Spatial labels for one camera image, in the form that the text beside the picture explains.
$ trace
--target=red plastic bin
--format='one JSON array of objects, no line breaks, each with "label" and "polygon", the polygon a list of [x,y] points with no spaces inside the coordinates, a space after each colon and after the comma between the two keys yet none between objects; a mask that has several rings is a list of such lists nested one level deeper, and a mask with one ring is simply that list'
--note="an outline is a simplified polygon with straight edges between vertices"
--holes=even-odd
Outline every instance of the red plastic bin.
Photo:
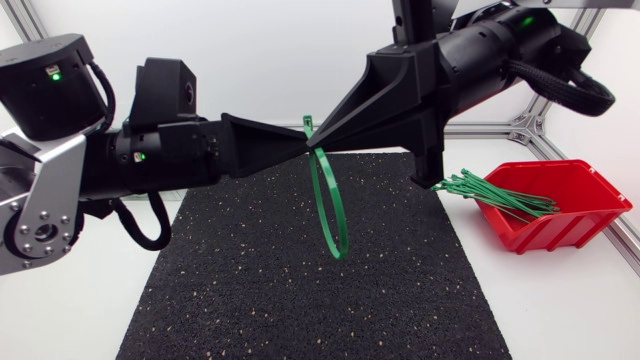
[{"label": "red plastic bin", "polygon": [[581,248],[633,205],[605,178],[582,160],[506,163],[485,180],[495,186],[558,202],[561,214],[527,224],[492,206],[478,202],[491,227],[509,251],[553,251],[561,246]]}]

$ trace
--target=black rubber mat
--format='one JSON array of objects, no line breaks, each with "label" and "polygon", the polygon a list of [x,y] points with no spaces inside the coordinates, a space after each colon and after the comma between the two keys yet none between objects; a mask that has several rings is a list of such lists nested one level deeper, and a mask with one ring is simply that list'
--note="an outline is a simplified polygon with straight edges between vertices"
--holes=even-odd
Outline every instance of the black rubber mat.
[{"label": "black rubber mat", "polygon": [[438,197],[408,180],[411,156],[330,159],[348,259],[329,254],[306,156],[191,190],[118,358],[510,358]]}]

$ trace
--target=green zip tie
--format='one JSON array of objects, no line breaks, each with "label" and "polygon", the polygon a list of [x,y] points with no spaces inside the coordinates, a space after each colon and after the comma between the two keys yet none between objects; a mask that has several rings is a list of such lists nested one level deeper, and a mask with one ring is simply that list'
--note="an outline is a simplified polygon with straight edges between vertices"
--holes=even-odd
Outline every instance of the green zip tie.
[{"label": "green zip tie", "polygon": [[[308,138],[313,135],[313,120],[310,115],[306,115],[303,118],[304,132]],[[322,201],[322,192],[320,191],[320,176],[318,175],[318,162],[322,166],[322,172],[327,180],[327,187],[329,187],[329,193],[331,194],[331,201],[333,201],[333,209],[336,213],[336,222],[338,223],[338,231],[340,234],[340,249],[336,246],[329,229],[329,222],[327,221],[327,213],[324,208],[324,201]],[[340,260],[347,256],[349,252],[349,236],[347,232],[347,218],[344,214],[344,206],[342,205],[342,197],[340,196],[340,190],[338,190],[338,183],[336,177],[331,170],[329,159],[322,148],[316,148],[309,152],[309,165],[311,165],[311,179],[313,181],[313,190],[316,194],[316,204],[318,205],[318,215],[320,216],[320,224],[322,224],[322,232],[327,240],[329,251],[331,255]]]},{"label": "green zip tie", "polygon": [[556,206],[558,203],[551,198],[499,188],[467,169],[462,169],[461,173],[462,177],[454,174],[450,179],[441,181],[439,186],[434,186],[432,190],[446,190],[465,199],[481,201],[526,223],[529,221],[509,210],[520,210],[534,218],[560,212],[560,208]]}]

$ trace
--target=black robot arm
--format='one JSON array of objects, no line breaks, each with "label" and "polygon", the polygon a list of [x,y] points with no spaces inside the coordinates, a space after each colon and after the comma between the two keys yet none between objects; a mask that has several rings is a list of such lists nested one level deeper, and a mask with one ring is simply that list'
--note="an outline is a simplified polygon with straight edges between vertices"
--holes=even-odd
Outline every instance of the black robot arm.
[{"label": "black robot arm", "polygon": [[[83,214],[115,211],[138,244],[162,249],[171,229],[159,191],[246,177],[317,147],[404,147],[415,155],[412,179],[429,187],[443,177],[447,121],[522,79],[588,115],[613,104],[606,88],[580,72],[587,40],[546,9],[501,3],[451,21],[455,1],[393,5],[394,43],[367,56],[362,79],[309,140],[229,114],[199,117],[195,76],[180,60],[153,58],[138,68],[128,121],[107,130],[115,98],[100,98],[88,68],[107,95],[110,85],[84,37],[0,52],[0,101],[19,126],[0,139],[0,275],[64,256]],[[161,224],[155,240],[120,200],[143,193]]]}]

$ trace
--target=black cable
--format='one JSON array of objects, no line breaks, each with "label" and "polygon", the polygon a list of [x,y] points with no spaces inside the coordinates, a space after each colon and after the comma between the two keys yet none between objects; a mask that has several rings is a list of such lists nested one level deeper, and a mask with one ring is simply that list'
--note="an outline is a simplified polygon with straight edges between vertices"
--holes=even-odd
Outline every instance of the black cable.
[{"label": "black cable", "polygon": [[169,221],[169,215],[167,214],[167,209],[164,207],[162,198],[160,198],[160,194],[157,192],[149,193],[151,208],[160,222],[160,236],[158,236],[156,240],[151,240],[142,233],[133,214],[127,209],[122,200],[114,199],[112,201],[113,210],[118,214],[120,222],[138,245],[150,251],[162,250],[169,245],[169,241],[171,241],[171,222]]},{"label": "black cable", "polygon": [[600,116],[616,101],[604,85],[577,69],[567,69],[575,86],[520,61],[507,60],[505,70],[525,80],[539,95],[583,115]]},{"label": "black cable", "polygon": [[113,118],[116,114],[116,94],[113,92],[113,88],[111,87],[111,83],[107,79],[107,75],[105,75],[104,71],[98,66],[98,64],[93,61],[89,63],[91,70],[93,71],[98,81],[102,85],[104,89],[105,95],[107,95],[107,113],[104,116],[104,122],[98,128],[98,133],[105,133],[113,123]]}]

